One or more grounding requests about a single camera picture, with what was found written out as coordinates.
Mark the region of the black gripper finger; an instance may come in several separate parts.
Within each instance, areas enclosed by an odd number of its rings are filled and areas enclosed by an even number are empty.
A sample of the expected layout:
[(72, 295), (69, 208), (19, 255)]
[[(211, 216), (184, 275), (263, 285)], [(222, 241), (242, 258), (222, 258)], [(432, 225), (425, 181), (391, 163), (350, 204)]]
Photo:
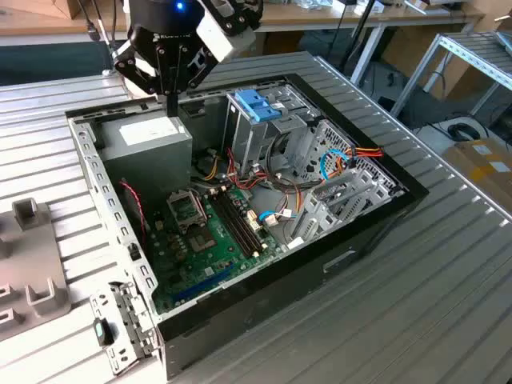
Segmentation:
[(218, 64), (213, 53), (200, 44), (198, 50), (180, 45), (172, 87), (172, 116), (178, 115), (178, 97), (188, 89), (195, 89)]
[(132, 28), (129, 39), (114, 54), (114, 68), (147, 94), (163, 98), (166, 115), (173, 116), (173, 78), (169, 49), (145, 28)]

